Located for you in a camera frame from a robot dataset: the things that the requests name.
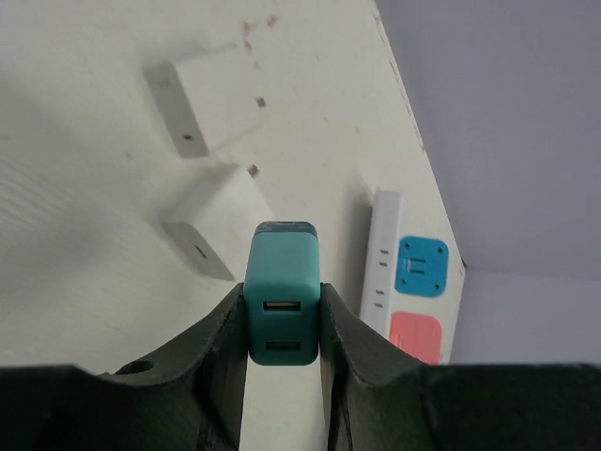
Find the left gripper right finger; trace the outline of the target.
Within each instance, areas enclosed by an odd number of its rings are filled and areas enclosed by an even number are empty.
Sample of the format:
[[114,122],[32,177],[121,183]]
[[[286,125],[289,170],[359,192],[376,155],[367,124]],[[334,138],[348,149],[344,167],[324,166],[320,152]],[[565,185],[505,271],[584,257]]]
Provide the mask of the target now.
[[321,288],[330,450],[596,450],[600,368],[429,365]]

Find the teal usb charger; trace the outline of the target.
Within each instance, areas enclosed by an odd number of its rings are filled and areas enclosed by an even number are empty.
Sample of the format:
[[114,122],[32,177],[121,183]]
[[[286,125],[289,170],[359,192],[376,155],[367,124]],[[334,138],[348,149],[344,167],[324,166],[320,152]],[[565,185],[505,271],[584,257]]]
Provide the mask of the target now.
[[309,222],[269,221],[253,235],[243,283],[258,365],[309,365],[319,350],[319,242]]

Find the white long charger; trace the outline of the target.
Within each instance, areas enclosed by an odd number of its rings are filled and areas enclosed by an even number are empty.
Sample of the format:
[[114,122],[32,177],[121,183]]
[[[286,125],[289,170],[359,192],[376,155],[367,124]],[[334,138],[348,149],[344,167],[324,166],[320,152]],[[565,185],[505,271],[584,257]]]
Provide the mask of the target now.
[[144,76],[177,153],[196,159],[231,145],[261,125],[254,73],[235,44],[174,54]]

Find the white square charger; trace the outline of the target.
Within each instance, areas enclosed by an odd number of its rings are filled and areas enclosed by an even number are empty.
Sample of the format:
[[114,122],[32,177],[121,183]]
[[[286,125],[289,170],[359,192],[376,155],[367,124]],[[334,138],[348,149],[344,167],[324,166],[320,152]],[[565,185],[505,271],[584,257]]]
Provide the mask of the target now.
[[203,176],[183,195],[162,226],[198,272],[239,282],[256,227],[273,218],[249,170],[227,164]]

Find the pink plug adapter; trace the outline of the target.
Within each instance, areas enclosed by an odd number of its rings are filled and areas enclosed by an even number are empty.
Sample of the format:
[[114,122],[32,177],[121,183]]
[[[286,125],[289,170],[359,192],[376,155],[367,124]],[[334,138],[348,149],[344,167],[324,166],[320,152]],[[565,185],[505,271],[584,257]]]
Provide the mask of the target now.
[[430,365],[441,362],[442,326],[434,317],[402,311],[393,313],[389,341],[422,362]]

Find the white power strip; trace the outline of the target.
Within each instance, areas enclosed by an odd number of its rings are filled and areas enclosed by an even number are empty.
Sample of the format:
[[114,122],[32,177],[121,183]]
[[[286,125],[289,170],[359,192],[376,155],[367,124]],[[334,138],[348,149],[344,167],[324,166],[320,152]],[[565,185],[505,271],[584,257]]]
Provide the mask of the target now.
[[360,318],[430,365],[450,361],[460,297],[445,241],[407,235],[403,196],[378,190],[372,207]]

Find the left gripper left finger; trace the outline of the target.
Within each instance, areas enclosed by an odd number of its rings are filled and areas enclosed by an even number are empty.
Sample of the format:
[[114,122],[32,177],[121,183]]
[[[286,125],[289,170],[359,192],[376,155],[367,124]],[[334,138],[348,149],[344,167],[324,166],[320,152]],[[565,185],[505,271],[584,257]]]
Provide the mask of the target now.
[[236,450],[247,372],[242,287],[115,373],[1,370],[4,450]]

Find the blue plug adapter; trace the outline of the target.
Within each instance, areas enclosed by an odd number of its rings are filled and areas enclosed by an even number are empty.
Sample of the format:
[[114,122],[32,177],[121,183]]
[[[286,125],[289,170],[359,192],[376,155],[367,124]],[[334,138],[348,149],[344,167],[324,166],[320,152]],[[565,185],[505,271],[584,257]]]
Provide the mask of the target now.
[[394,288],[399,293],[437,298],[446,289],[449,250],[444,241],[405,236],[399,242]]

